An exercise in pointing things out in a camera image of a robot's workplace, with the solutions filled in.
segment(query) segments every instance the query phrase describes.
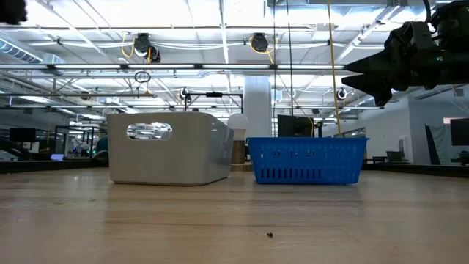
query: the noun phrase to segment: wood grain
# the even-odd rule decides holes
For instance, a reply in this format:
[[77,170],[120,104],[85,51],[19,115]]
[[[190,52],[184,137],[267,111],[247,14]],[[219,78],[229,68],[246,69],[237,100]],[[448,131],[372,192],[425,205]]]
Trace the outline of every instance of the wood grain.
[[[267,237],[272,232],[273,238]],[[469,180],[116,185],[106,169],[0,177],[0,263],[469,263]]]

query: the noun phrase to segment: blue plastic basket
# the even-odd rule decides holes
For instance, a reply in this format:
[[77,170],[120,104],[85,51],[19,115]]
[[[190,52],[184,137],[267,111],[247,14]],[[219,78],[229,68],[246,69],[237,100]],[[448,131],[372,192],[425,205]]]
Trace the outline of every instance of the blue plastic basket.
[[360,177],[368,139],[249,138],[261,184],[353,184]]

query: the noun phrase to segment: wooden table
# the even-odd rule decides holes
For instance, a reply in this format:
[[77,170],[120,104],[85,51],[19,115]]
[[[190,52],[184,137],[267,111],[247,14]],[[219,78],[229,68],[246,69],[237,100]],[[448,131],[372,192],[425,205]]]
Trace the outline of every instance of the wooden table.
[[115,185],[107,169],[0,175],[0,263],[469,263],[469,180]]

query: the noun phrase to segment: pillar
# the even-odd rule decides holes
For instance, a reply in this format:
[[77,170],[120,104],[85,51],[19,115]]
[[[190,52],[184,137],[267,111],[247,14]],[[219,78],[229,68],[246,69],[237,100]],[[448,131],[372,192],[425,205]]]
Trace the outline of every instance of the pillar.
[[269,76],[246,76],[244,81],[244,115],[249,125],[246,137],[272,136],[272,104]]

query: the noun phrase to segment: black screen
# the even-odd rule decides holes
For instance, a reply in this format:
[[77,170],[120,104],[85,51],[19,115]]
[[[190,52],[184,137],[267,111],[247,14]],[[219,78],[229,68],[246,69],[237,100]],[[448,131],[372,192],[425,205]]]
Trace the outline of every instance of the black screen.
[[11,142],[35,142],[36,128],[10,128]]
[[469,118],[451,120],[453,146],[469,146]]
[[308,117],[278,115],[278,136],[311,136],[311,121]]

